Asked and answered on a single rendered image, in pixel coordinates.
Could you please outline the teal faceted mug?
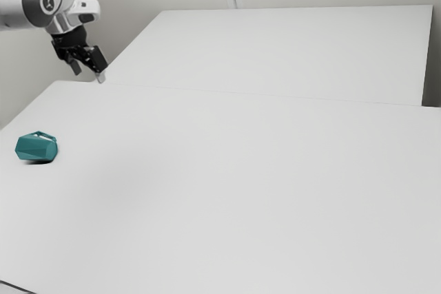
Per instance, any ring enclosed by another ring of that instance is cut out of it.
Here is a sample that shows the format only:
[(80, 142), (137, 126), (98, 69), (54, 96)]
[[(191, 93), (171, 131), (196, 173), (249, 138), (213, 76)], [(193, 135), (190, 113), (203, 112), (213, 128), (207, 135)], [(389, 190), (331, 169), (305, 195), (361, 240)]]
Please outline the teal faceted mug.
[(57, 139), (44, 132), (20, 136), (15, 153), (20, 160), (52, 162), (58, 154)]

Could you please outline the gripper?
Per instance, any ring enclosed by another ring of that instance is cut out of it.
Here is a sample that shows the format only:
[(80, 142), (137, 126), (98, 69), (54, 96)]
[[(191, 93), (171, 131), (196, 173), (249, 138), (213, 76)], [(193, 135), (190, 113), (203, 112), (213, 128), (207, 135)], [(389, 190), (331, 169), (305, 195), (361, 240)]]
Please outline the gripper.
[(51, 37), (52, 46), (60, 60), (66, 61), (69, 56), (74, 57), (68, 59), (68, 64), (75, 76), (82, 73), (81, 66), (76, 59), (89, 61), (89, 68), (94, 72), (98, 83), (105, 82), (107, 61), (99, 46), (90, 47), (87, 44), (87, 32), (83, 25), (63, 34), (52, 34)]

